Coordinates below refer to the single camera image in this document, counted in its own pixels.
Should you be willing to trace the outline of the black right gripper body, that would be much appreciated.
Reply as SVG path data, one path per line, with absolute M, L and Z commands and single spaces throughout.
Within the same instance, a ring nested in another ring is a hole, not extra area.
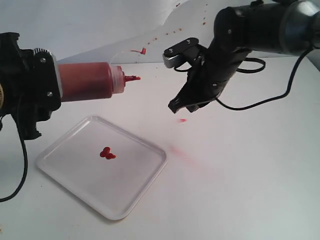
M 230 51 L 211 44 L 205 52 L 204 62 L 194 67 L 187 77 L 187 104 L 201 105 L 213 101 L 251 52 L 248 48 Z

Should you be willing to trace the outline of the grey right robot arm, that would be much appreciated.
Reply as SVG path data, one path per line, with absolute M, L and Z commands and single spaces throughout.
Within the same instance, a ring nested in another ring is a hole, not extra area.
M 235 73 L 243 73 L 243 62 L 256 62 L 253 51 L 297 56 L 289 76 L 292 82 L 299 64 L 310 52 L 320 47 L 320 9 L 308 0 L 274 0 L 264 3 L 226 7 L 218 12 L 213 25 L 213 40 L 208 47 L 189 37 L 163 52 L 164 64 L 181 71 L 188 63 L 187 79 L 169 104 L 176 113 L 189 112 L 218 101 Z

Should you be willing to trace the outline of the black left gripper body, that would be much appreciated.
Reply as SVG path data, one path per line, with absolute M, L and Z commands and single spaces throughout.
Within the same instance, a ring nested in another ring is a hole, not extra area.
M 56 57 L 43 48 L 21 49 L 19 37 L 0 35 L 0 114 L 12 116 L 23 140 L 35 140 L 37 123 L 61 107 L 62 83 Z

